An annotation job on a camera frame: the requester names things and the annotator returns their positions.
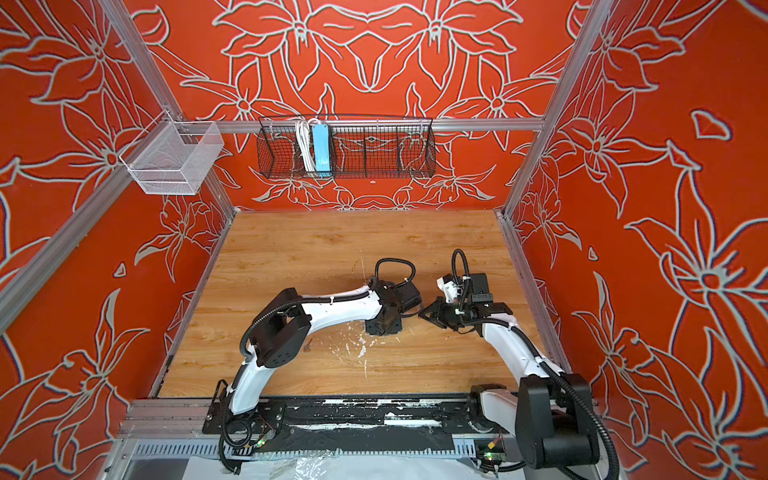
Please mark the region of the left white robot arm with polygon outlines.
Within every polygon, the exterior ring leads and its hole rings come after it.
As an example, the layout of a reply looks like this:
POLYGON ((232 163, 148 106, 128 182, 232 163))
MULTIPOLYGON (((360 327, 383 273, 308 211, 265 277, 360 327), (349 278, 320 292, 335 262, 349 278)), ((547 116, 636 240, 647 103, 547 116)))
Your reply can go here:
POLYGON ((395 335, 402 320, 422 305, 414 284, 415 265, 385 257, 367 283, 355 290, 324 296, 282 290, 251 322, 239 341, 243 356, 231 383, 219 380, 212 398, 218 407, 218 458, 227 472, 238 475, 243 462, 227 456, 254 445, 258 403, 274 372, 294 360, 311 334, 332 326, 362 321, 371 336, 395 335))

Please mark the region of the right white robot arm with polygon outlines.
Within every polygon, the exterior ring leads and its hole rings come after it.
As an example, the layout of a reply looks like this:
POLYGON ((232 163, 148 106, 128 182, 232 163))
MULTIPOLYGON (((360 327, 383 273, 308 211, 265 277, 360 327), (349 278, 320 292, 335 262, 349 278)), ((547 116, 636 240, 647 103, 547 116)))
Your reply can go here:
POLYGON ((512 310, 494 301, 486 276, 470 270, 463 250, 453 251, 451 272, 437 285, 440 296, 420 311, 420 318, 441 329, 478 334, 518 386, 516 392, 483 387, 476 403, 483 419, 510 434, 519 459, 502 460, 487 450, 476 467, 493 475, 551 470, 559 478, 578 479, 578 468, 606 462, 604 478, 620 478, 617 448, 594 410, 591 387, 535 346, 512 310))

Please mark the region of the light blue box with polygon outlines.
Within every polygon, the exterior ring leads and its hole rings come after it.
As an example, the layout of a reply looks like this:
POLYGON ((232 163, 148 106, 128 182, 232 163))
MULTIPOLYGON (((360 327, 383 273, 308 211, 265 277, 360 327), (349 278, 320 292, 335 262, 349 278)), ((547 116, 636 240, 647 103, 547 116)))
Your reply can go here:
POLYGON ((331 175, 330 135, 327 125, 318 123, 312 126, 312 139, 315 156, 315 170, 320 177, 331 175))

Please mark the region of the clear plastic bin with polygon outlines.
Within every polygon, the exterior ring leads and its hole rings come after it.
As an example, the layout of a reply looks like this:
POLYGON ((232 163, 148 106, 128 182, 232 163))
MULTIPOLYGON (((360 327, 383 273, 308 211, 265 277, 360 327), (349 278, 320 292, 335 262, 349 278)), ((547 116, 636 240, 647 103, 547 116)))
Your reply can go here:
POLYGON ((194 125, 161 122, 146 134, 120 161, 132 179, 148 195, 195 195, 223 150, 224 140, 214 122, 194 125))

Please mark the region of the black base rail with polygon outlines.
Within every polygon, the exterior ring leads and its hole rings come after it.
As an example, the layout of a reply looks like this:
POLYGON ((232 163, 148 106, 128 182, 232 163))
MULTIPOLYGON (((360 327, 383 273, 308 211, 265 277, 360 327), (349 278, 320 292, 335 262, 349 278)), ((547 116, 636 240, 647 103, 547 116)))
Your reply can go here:
MULTIPOLYGON (((219 434, 218 407, 202 432, 219 434)), ((475 444, 503 435, 470 393, 267 396, 254 423, 256 452, 453 452, 472 456, 475 444)))

